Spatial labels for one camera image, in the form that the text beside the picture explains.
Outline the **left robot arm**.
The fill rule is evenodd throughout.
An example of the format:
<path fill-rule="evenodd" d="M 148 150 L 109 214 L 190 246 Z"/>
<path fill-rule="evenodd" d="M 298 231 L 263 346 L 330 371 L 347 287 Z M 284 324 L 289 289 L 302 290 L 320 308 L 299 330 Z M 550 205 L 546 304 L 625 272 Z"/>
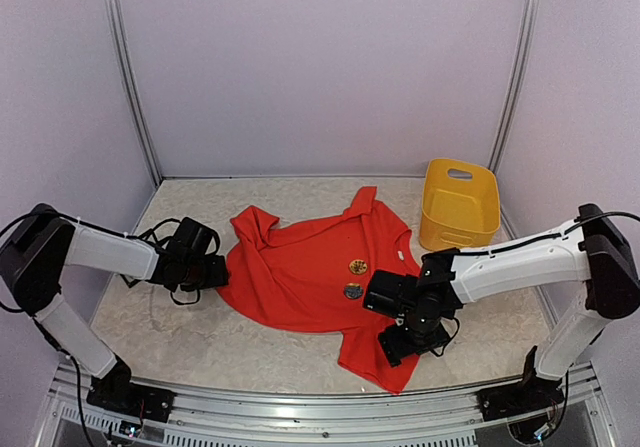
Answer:
<path fill-rule="evenodd" d="M 127 364 L 92 330 L 63 294 L 70 267 L 108 272 L 126 286 L 160 286 L 201 295 L 229 282 L 221 239 L 190 218 L 168 218 L 141 233 L 102 227 L 41 203 L 1 229 L 1 279 L 14 304 L 65 356 L 102 381 L 102 397 L 121 412 L 140 401 Z"/>

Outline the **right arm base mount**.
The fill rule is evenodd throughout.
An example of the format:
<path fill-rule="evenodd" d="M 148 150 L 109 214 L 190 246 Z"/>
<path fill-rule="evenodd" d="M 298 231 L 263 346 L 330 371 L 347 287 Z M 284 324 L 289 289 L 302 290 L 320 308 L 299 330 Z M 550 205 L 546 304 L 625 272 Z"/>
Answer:
<path fill-rule="evenodd" d="M 545 357 L 533 346 L 527 353 L 519 381 L 481 389 L 477 400 L 485 422 L 561 405 L 566 408 L 568 394 L 560 389 L 573 361 L 567 356 Z"/>

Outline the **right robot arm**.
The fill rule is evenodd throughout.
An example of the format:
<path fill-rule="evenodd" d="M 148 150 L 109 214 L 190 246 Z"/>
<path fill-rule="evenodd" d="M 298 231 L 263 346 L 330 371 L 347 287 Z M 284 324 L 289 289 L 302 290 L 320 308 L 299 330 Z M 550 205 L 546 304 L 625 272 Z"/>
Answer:
<path fill-rule="evenodd" d="M 440 355 L 450 339 L 441 324 L 465 305 L 505 292 L 562 282 L 583 288 L 547 339 L 532 349 L 511 400 L 535 409 L 574 361 L 612 321 L 639 308 L 639 275 L 631 246 L 613 223 L 617 212 L 583 204 L 578 215 L 546 232 L 485 248 L 428 253 L 418 275 L 377 270 L 364 308 L 393 319 L 378 336 L 388 363 Z"/>

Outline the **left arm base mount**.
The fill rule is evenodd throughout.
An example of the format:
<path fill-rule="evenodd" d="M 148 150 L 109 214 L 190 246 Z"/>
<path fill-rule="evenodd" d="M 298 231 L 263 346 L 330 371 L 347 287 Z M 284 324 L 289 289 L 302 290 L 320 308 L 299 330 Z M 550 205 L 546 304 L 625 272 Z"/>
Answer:
<path fill-rule="evenodd" d="M 135 383 L 131 368 L 120 358 L 104 376 L 91 376 L 87 402 L 105 410 L 167 423 L 176 394 L 168 389 Z"/>

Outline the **red t-shirt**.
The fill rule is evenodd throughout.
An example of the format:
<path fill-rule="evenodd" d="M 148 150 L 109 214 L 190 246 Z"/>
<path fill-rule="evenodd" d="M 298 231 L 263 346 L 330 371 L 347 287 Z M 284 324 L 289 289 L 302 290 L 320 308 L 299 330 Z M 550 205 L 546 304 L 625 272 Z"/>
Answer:
<path fill-rule="evenodd" d="M 278 217 L 247 207 L 230 221 L 238 242 L 226 260 L 229 284 L 219 294 L 237 312 L 267 327 L 341 333 L 339 365 L 399 394 L 413 375 L 417 356 L 391 367 L 378 334 L 392 319 L 343 293 L 348 283 L 367 288 L 377 270 L 401 276 L 420 270 L 410 253 L 411 229 L 376 195 L 376 187 L 362 187 L 342 214 L 287 227 L 280 226 Z M 354 259 L 367 262 L 364 275 L 349 271 Z"/>

